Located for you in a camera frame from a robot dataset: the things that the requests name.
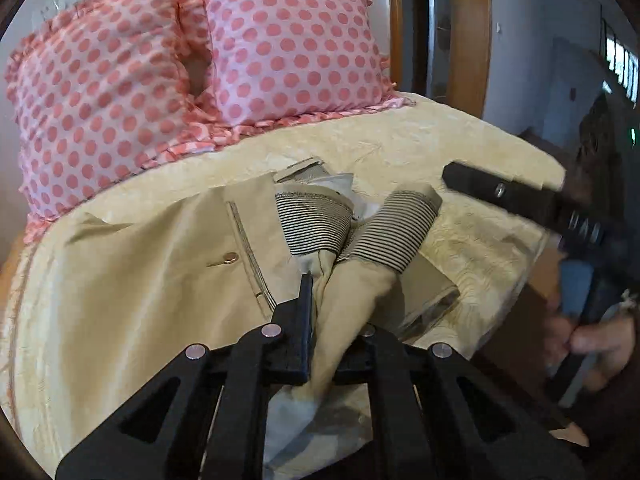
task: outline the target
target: wooden furniture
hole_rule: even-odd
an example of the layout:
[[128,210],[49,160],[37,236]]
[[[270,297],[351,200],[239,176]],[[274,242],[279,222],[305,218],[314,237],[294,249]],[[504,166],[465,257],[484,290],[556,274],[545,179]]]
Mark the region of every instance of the wooden furniture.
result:
[[[0,320],[4,319],[4,310],[8,303],[12,280],[18,268],[20,254],[24,249],[23,236],[24,232],[15,238],[9,256],[0,269]],[[49,478],[16,436],[1,410],[0,478],[14,478],[15,480],[47,480]]]
[[[402,1],[390,0],[391,79],[400,88],[402,64],[414,62],[402,56],[403,42],[412,39],[412,24],[402,22]],[[492,0],[451,0],[451,7],[449,83],[445,102],[481,118],[491,57]]]

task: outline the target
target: pink polka dot pillow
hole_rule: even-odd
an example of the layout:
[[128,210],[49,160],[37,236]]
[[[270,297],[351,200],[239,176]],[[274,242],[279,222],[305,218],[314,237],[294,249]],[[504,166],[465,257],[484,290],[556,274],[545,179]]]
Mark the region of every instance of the pink polka dot pillow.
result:
[[119,180],[230,142],[188,95],[179,57],[203,40],[179,12],[206,22],[203,0],[89,0],[12,53],[27,240]]
[[215,62],[207,92],[229,125],[291,124],[303,114],[330,118],[328,112],[404,104],[382,75],[370,0],[205,3]]

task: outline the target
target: bed sheet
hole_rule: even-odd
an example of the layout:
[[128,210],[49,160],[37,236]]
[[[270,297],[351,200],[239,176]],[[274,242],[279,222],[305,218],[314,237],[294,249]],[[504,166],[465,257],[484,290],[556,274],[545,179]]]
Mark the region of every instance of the bed sheet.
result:
[[106,222],[139,222],[181,198],[212,186],[282,170],[310,156],[335,172],[355,174],[354,187],[382,201],[401,182],[427,182],[443,199],[422,254],[460,290],[456,306],[418,339],[444,341],[471,356],[508,312],[538,254],[545,232],[532,222],[450,192],[442,168],[462,160],[508,177],[559,188],[564,169],[550,156],[490,124],[426,98],[415,107],[283,128],[245,139],[218,153],[147,171],[106,190],[22,252],[2,320],[0,405],[29,452],[54,475],[74,444],[60,442],[49,424],[47,298],[56,246],[78,215]]

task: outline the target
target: bed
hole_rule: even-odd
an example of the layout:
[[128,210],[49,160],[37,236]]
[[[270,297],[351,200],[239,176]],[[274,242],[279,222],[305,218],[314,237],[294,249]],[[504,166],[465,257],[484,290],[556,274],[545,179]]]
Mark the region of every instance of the bed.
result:
[[[564,170],[537,148],[464,112],[414,94],[406,97],[415,105],[281,128],[220,152],[147,171],[78,206],[53,224],[40,242],[15,245],[0,288],[0,406],[49,475],[54,475],[78,436],[65,437],[54,423],[65,416],[65,408],[52,405],[48,393],[43,343],[51,330],[47,305],[56,247],[85,213],[110,223],[139,222],[208,187],[282,170],[312,156],[319,156],[336,172],[354,173],[356,189],[377,202],[398,183],[427,182],[444,203],[420,252],[458,286],[460,298],[415,344],[427,348],[442,341],[467,357],[473,354],[513,304],[546,235],[531,222],[448,191],[441,180],[442,168],[457,159],[555,188],[561,187]],[[332,449],[340,449],[343,455],[364,444],[369,434],[366,395],[354,394],[348,404],[363,423],[348,442],[333,435]],[[292,459],[276,471],[276,477],[300,476],[331,462],[326,446],[316,444],[317,464]]]

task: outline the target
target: finger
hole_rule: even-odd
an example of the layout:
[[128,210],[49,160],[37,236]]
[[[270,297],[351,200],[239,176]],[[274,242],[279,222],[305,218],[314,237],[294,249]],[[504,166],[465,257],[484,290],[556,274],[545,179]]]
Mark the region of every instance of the finger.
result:
[[575,324],[563,316],[550,316],[545,319],[544,332],[546,338],[556,339],[562,344],[567,344],[574,332]]
[[592,368],[585,376],[582,387],[588,392],[595,393],[607,386],[608,382],[609,377],[605,376],[598,368]]
[[617,322],[620,324],[620,334],[618,336],[620,344],[617,348],[600,354],[596,364],[596,368],[601,370],[607,381],[624,369],[629,359],[631,359],[636,346],[636,325],[633,318],[624,316],[617,319]]
[[571,350],[578,354],[612,351],[625,344],[629,335],[633,337],[633,333],[629,333],[628,317],[579,326],[571,336]]
[[566,345],[560,344],[558,341],[553,339],[547,339],[544,341],[543,356],[545,365],[555,366],[560,364],[568,353],[569,350]]
[[546,310],[548,312],[556,312],[560,307],[560,290],[555,290],[546,300]]

